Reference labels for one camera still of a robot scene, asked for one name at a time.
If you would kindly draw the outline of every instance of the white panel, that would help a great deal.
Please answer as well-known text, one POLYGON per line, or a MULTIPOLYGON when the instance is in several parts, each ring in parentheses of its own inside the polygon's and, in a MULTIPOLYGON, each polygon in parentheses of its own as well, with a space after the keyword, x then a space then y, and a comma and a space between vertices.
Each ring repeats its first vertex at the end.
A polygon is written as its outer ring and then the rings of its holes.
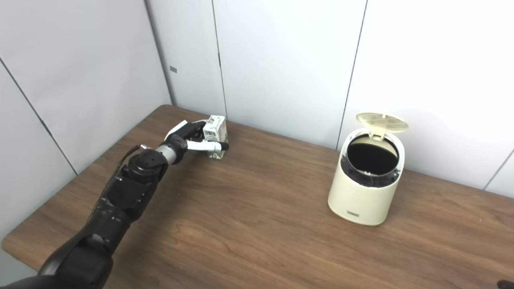
POLYGON ((0 56, 77 171, 170 103, 143 1, 2 1, 0 56))
POLYGON ((75 174, 0 64, 0 240, 75 174))
POLYGON ((514 2, 368 2, 341 130, 379 111, 409 124, 406 167, 484 188, 512 149, 514 2))
POLYGON ((214 0, 228 118, 335 148, 364 7, 214 0))
POLYGON ((486 188, 487 191, 514 197, 514 157, 505 162, 486 188))
POLYGON ((146 3, 173 104, 226 115, 211 0, 146 3))
POLYGON ((0 250, 0 286, 36 275, 36 271, 0 250))

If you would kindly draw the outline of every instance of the wood grain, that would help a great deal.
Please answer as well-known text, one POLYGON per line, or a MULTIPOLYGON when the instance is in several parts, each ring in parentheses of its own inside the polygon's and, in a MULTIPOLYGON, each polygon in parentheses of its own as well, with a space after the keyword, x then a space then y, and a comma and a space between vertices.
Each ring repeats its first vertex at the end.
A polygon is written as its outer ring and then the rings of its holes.
MULTIPOLYGON (((3 241, 38 269, 86 221, 133 145, 181 120, 161 106, 3 241)), ((338 152, 229 122, 222 160, 171 167, 114 255, 106 288, 494 288, 514 279, 514 200, 406 171, 385 223, 333 214, 338 152)))

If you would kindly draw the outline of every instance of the cream trash can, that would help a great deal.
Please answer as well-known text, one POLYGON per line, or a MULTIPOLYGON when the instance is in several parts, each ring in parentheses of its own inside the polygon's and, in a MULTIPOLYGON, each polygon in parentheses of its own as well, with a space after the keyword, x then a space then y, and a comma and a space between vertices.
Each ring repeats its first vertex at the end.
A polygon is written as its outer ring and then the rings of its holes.
POLYGON ((353 131, 346 138, 328 205, 344 219, 374 226, 386 220, 403 171, 403 144, 392 133, 409 126, 381 113, 361 113, 357 120, 368 128, 353 131))

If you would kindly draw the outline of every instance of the open lid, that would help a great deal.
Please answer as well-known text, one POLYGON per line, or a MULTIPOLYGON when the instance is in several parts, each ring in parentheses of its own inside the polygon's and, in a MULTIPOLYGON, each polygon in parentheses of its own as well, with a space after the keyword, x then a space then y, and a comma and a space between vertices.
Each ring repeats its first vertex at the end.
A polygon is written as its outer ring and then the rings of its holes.
POLYGON ((377 140, 383 140, 386 132, 400 133, 409 128, 409 125, 399 117, 383 113, 360 113, 357 120, 365 127, 371 128, 370 137, 377 140))

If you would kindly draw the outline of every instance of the black robotic arm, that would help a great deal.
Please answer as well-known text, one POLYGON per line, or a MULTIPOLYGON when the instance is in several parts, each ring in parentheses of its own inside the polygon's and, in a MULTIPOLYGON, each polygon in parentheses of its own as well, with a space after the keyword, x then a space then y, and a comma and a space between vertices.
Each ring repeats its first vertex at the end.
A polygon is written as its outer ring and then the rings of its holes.
POLYGON ((127 152, 101 193, 84 227, 48 257, 37 276, 0 289, 101 289, 113 267, 112 255, 132 222, 150 202, 169 165, 189 150, 227 150, 204 140, 205 121, 183 121, 155 150, 139 145, 127 152), (123 166, 126 157, 135 151, 123 166))

